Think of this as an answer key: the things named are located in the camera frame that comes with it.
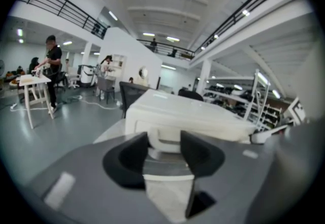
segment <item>gray floor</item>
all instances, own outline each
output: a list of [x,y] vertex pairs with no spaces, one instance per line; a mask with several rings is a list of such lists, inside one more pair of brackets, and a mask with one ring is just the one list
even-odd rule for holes
[[[67,90],[59,95],[61,99],[58,102],[79,94],[84,97],[83,100],[99,102],[92,95],[92,89]],[[91,144],[122,116],[119,108],[105,110],[97,105],[75,101],[59,105],[54,120],[47,110],[33,110],[34,129],[31,129],[26,111],[11,112],[9,106],[4,107],[17,101],[17,96],[0,99],[0,153],[13,180],[22,185],[67,152]],[[108,105],[106,101],[101,101],[100,105],[116,107],[111,99]],[[46,107],[46,104],[31,106],[36,107]],[[18,104],[14,109],[24,108],[24,104]]]

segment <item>black metal railing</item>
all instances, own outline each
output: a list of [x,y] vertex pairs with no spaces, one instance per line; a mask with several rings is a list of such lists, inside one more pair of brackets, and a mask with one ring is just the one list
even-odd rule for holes
[[187,60],[191,60],[194,57],[193,51],[184,48],[176,47],[165,43],[158,43],[158,42],[157,42],[157,46],[153,46],[151,44],[152,41],[146,41],[141,39],[138,39],[138,41],[141,42],[144,46],[146,46],[149,50],[157,54],[166,55],[172,58],[187,59]]
[[244,18],[243,11],[251,13],[256,7],[260,6],[266,0],[247,0],[238,8],[226,21],[224,21],[202,44],[195,50],[194,55],[203,51],[209,44],[217,40],[225,31]]
[[62,17],[103,39],[106,27],[69,0],[19,0]]

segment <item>sneaker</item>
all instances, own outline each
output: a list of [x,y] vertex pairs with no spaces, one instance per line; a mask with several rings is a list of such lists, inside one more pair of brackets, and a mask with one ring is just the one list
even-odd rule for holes
[[52,110],[52,114],[56,111],[57,107],[53,108],[51,107],[51,110]]

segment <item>fan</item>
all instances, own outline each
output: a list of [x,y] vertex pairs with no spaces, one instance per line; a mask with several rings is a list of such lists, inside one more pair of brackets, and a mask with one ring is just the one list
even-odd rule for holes
[[0,59],[0,76],[4,73],[5,71],[5,63],[3,60]]

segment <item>wooden table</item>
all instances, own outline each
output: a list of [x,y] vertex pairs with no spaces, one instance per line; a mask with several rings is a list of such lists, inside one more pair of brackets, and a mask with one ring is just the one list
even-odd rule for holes
[[[33,129],[33,123],[31,121],[31,116],[30,116],[30,106],[46,101],[46,105],[47,108],[49,110],[49,113],[51,115],[51,118],[54,119],[53,117],[53,113],[51,110],[51,106],[50,106],[50,101],[48,98],[48,93],[47,93],[47,89],[45,86],[45,83],[50,82],[51,80],[47,77],[45,77],[44,75],[40,75],[39,77],[35,77],[32,75],[23,75],[20,77],[20,81],[19,81],[19,86],[24,86],[24,94],[25,94],[25,105],[26,105],[26,109],[27,109],[27,114],[28,114],[28,118],[29,118],[29,123],[30,123],[30,127]],[[29,93],[28,93],[28,89],[29,86],[32,85],[32,88],[35,91],[35,84],[39,86],[40,88],[40,98],[39,99],[35,99],[33,101],[29,101]],[[42,98],[41,96],[41,90],[43,90],[44,92],[44,98]]]

